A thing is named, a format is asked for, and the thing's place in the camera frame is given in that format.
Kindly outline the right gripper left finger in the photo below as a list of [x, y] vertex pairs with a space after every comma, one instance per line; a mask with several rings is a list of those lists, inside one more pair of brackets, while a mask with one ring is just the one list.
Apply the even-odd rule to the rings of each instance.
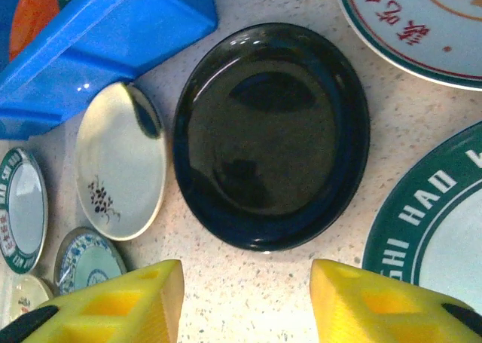
[[51, 299], [1, 330], [3, 342], [175, 342], [185, 295], [168, 259]]

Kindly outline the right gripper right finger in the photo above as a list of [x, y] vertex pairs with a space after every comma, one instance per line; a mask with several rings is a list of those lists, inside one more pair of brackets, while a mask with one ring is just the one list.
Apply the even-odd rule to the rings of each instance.
[[310, 297], [320, 342], [479, 342], [466, 303], [328, 259], [315, 259]]

